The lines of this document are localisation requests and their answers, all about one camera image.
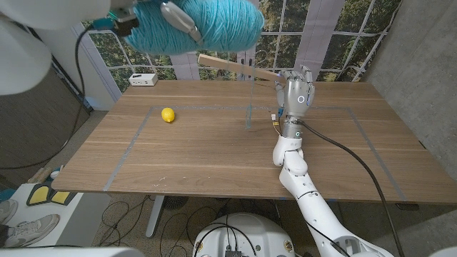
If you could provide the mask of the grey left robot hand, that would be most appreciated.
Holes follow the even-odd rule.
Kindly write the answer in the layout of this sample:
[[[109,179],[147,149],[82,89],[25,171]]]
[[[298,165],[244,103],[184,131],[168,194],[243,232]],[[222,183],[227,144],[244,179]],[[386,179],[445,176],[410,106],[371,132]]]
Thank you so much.
[[[160,10],[165,20],[175,29],[188,34],[199,46],[204,44],[203,37],[194,20],[172,1],[162,2]]]

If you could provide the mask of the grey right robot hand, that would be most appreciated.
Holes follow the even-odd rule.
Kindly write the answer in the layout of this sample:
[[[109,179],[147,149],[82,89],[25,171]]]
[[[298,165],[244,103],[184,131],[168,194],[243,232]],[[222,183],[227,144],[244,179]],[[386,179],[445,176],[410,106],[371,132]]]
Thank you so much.
[[[278,102],[278,117],[283,119],[281,135],[285,138],[300,138],[299,121],[310,108],[315,95],[312,72],[302,65],[300,71],[282,71],[284,82],[275,82]]]

